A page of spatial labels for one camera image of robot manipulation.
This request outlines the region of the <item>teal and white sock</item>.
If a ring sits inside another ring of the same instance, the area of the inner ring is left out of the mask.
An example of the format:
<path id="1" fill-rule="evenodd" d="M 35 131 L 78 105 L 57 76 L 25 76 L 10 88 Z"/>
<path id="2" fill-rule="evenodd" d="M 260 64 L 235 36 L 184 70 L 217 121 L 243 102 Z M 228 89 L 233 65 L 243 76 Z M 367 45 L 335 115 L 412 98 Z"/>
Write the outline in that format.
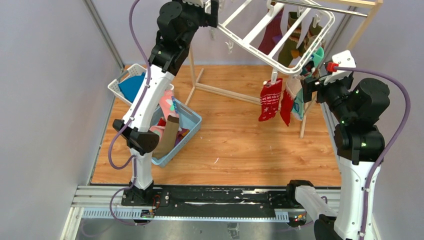
<path id="1" fill-rule="evenodd" d="M 318 77 L 316 68 L 323 61 L 324 56 L 324 49 L 322 47 L 317 48 L 310 56 L 308 62 L 303 66 L 300 75 L 293 75 L 287 83 L 289 94 L 293 98 L 291 113 L 299 121 L 302 121 L 304 118 L 305 104 L 301 80 Z"/>

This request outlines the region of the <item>white clip sock hanger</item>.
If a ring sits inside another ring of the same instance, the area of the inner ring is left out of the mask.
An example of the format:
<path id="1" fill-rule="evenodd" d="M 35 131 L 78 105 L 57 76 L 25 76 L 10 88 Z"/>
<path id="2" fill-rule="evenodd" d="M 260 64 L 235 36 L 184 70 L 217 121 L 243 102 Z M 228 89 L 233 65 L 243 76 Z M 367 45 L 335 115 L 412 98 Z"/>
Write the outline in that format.
<path id="1" fill-rule="evenodd" d="M 272 67 L 277 74 L 299 75 L 316 53 L 336 21 L 332 11 L 313 0 L 263 0 L 255 5 L 243 0 L 226 11 L 217 30 L 227 38 L 228 52 L 239 46 Z"/>

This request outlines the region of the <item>purple striped sock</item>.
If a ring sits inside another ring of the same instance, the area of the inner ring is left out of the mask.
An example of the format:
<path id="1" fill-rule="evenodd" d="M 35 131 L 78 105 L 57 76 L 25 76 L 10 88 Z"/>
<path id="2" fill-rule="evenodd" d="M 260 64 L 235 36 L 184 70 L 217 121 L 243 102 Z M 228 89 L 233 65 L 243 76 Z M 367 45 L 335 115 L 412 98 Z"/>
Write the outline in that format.
<path id="1" fill-rule="evenodd" d="M 179 130 L 177 135 L 176 135 L 174 146 L 177 146 L 189 132 L 190 132 L 189 129 L 181 128 L 181 130 Z"/>

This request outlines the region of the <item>pink patterned sock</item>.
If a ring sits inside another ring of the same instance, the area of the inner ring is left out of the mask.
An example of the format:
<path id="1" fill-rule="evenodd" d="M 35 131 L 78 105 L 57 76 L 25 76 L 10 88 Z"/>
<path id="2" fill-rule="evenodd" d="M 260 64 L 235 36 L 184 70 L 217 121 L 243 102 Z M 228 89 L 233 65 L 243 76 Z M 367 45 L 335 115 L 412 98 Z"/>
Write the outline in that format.
<path id="1" fill-rule="evenodd" d="M 151 126 L 149 130 L 157 134 L 161 139 L 165 128 L 168 125 L 168 117 L 174 117 L 177 119 L 180 117 L 177 112 L 175 96 L 172 90 L 168 89 L 164 91 L 163 96 L 159 100 L 159 106 L 163 116 L 159 118 L 157 125 Z"/>

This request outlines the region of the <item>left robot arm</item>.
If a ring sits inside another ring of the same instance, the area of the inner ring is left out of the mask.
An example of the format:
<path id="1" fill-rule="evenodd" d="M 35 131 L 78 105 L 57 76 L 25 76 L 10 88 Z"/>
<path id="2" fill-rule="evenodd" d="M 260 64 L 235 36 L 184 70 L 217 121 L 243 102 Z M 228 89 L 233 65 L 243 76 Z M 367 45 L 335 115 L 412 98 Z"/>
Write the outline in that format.
<path id="1" fill-rule="evenodd" d="M 161 135 L 151 131 L 151 120 L 166 89 L 179 72 L 189 55 L 191 42 L 200 27 L 217 28 L 219 24 L 217 0 L 210 2 L 210 12 L 206 11 L 202 0 L 171 0 L 161 6 L 156 23 L 155 46 L 149 57 L 141 54 L 146 62 L 146 73 L 135 101 L 122 119 L 115 119 L 112 126 L 118 136 L 122 136 L 129 147 L 133 176 L 126 196 L 134 196 L 135 201 L 145 207 L 154 199 L 152 177 L 152 155 L 170 152 L 179 129 L 179 119 L 175 113 L 167 117 Z"/>

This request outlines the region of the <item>red patterned sock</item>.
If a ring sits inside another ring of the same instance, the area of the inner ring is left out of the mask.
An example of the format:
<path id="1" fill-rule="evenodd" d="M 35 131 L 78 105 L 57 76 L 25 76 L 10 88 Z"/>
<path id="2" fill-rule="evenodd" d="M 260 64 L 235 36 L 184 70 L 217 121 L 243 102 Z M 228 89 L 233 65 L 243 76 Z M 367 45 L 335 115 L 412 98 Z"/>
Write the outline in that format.
<path id="1" fill-rule="evenodd" d="M 261 114 L 259 122 L 268 121 L 276 116 L 282 93 L 283 78 L 277 78 L 274 84 L 268 80 L 260 92 Z"/>

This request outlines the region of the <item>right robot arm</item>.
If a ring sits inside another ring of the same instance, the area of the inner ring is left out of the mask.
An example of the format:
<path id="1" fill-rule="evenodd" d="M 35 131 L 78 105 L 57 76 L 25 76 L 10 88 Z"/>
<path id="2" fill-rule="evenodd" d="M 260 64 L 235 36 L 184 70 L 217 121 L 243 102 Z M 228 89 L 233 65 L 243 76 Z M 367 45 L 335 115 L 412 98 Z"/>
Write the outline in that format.
<path id="1" fill-rule="evenodd" d="M 375 78 L 353 86 L 352 74 L 331 83 L 308 79 L 306 96 L 317 92 L 337 120 L 333 140 L 341 174 L 338 210 L 333 210 L 307 180 L 291 180 L 286 203 L 302 206 L 313 221 L 317 240 L 372 240 L 374 187 L 386 143 L 376 123 L 390 104 L 389 87 Z"/>

